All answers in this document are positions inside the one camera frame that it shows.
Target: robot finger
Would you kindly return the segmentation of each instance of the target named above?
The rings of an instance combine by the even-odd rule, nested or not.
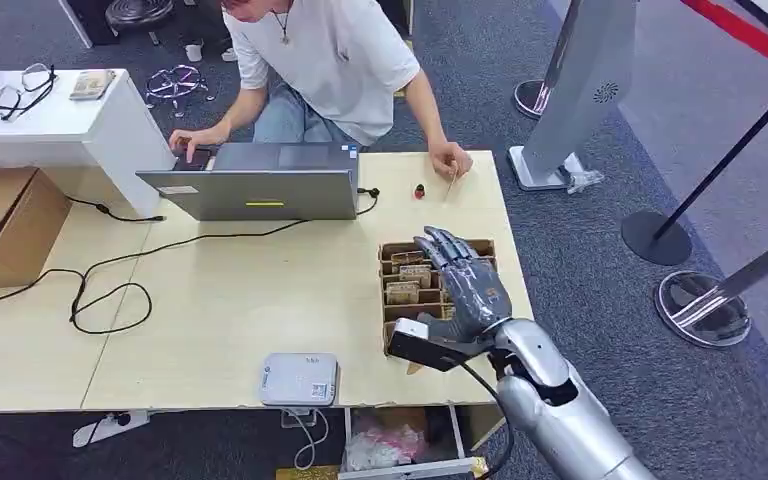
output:
[[[458,251],[458,256],[461,258],[472,259],[478,258],[478,252],[474,248],[470,247],[466,240],[460,237],[452,235],[448,230],[440,230],[444,236],[448,237],[449,241],[455,246]]]
[[[446,255],[449,262],[461,258],[460,252],[452,240],[454,237],[451,233],[436,227],[426,226],[425,233],[430,235],[437,245],[437,248]]]
[[[428,258],[431,259],[431,263],[437,270],[442,270],[443,267],[449,264],[449,259],[434,242],[425,237],[413,237],[413,241],[419,245],[419,248],[425,251],[425,254],[428,255]]]

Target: open drawer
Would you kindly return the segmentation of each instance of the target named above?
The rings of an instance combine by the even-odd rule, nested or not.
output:
[[[347,445],[359,429],[365,428],[370,417],[375,417],[385,426],[407,425],[423,431],[427,446],[410,464],[359,471],[348,471],[348,456],[344,452],[338,480],[396,480],[483,473],[484,460],[471,456],[471,451],[504,423],[495,405],[345,408],[344,413]]]

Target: robotic arm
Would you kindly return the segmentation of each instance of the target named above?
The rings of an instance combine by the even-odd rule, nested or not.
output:
[[[388,352],[447,371],[487,353],[502,406],[562,480],[654,480],[593,392],[531,320],[512,318],[498,274],[464,240],[426,227],[415,237],[455,303],[451,321],[421,316],[428,335],[400,320]]]

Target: gray laptop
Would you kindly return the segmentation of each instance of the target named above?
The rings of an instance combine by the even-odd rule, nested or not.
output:
[[[357,217],[356,145],[226,143],[206,157],[137,176],[196,220]]]

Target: black pole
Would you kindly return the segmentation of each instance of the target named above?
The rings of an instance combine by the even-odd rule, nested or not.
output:
[[[763,115],[761,115],[761,118],[758,119],[757,122],[755,122],[752,127],[749,128],[749,130],[746,131],[746,133],[743,134],[742,137],[740,137],[740,140],[731,148],[731,150],[726,153],[726,156],[723,157],[722,160],[720,160],[720,163],[718,163],[713,170],[702,180],[702,183],[696,186],[696,188],[693,190],[693,192],[688,195],[688,197],[681,202],[681,205],[676,209],[675,212],[673,212],[672,215],[670,215],[670,218],[667,219],[666,222],[664,222],[663,225],[655,232],[655,236],[653,238],[653,241],[658,241],[664,233],[672,227],[675,222],[678,220],[679,217],[684,214],[685,210],[687,210],[690,205],[693,204],[693,202],[696,201],[697,198],[699,198],[699,195],[702,194],[702,192],[705,191],[705,189],[708,188],[708,186],[711,184],[711,182],[714,181],[722,172],[726,169],[726,167],[729,166],[732,160],[734,160],[735,157],[737,157],[740,152],[743,151],[743,149],[746,147],[746,145],[749,144],[749,142],[752,141],[753,138],[755,138],[755,135],[758,134],[758,132],[761,131],[762,128],[764,128],[765,125],[768,124],[768,109],[766,112],[764,112]]]

